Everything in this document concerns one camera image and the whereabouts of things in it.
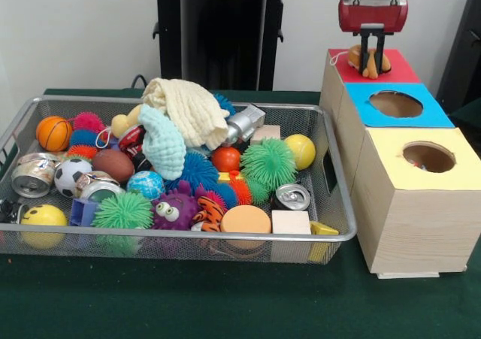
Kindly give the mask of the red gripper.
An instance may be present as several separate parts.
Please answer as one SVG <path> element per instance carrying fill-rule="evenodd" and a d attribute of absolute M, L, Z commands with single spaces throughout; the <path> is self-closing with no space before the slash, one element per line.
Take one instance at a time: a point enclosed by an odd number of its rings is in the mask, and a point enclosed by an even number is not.
<path fill-rule="evenodd" d="M 407 20 L 407 0 L 340 0 L 338 4 L 339 26 L 343 32 L 361 35 L 359 70 L 367 67 L 369 53 L 369 25 L 382 26 L 384 31 L 374 31 L 377 47 L 374 54 L 377 71 L 383 71 L 385 33 L 400 32 Z"/>

